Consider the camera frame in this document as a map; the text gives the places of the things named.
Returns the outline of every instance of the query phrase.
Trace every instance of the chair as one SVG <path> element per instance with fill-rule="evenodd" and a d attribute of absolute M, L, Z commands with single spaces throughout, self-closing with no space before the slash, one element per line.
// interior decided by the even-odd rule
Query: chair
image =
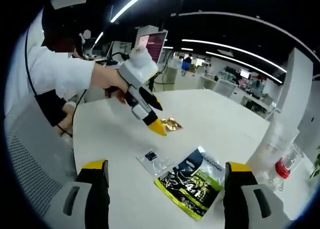
<path fill-rule="evenodd" d="M 4 120 L 9 159 L 30 204 L 44 217 L 52 198 L 77 177 L 74 153 L 43 115 L 33 95 Z"/>
<path fill-rule="evenodd" d="M 230 98 L 237 87 L 237 84 L 234 84 L 227 80 L 219 79 L 214 86 L 213 91 L 222 96 Z"/>

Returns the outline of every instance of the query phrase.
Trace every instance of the office worker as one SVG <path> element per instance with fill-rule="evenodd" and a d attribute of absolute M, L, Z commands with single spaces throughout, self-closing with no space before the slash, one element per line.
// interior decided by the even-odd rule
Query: office worker
<path fill-rule="evenodd" d="M 5 86 L 5 115 L 21 99 L 33 93 L 26 71 L 25 45 L 31 81 L 39 95 L 55 90 L 62 98 L 67 90 L 78 91 L 88 89 L 90 86 L 101 89 L 115 86 L 124 92 L 127 91 L 127 83 L 114 68 L 101 66 L 94 61 L 69 58 L 67 52 L 56 53 L 42 46 L 44 41 L 42 16 L 43 11 L 15 45 Z"/>

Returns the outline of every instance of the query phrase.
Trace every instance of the white shirt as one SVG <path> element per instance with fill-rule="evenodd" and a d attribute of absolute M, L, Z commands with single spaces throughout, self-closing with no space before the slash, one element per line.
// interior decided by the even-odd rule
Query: white shirt
<path fill-rule="evenodd" d="M 42 11 L 30 25 L 27 41 L 27 62 L 32 84 L 37 94 L 55 89 L 62 98 L 67 90 L 87 89 L 90 86 L 94 61 L 68 58 L 68 53 L 55 53 L 46 46 L 42 29 Z M 4 113 L 30 93 L 25 63 L 24 33 L 17 44 L 11 58 L 9 75 L 5 86 Z"/>

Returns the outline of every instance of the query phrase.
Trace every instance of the small plastic bag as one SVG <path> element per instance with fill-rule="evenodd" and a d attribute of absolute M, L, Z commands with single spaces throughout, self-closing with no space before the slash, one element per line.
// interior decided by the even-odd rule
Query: small plastic bag
<path fill-rule="evenodd" d="M 165 157 L 157 149 L 146 150 L 143 154 L 136 157 L 144 168 L 153 176 L 159 176 L 167 168 L 171 168 L 173 162 Z"/>

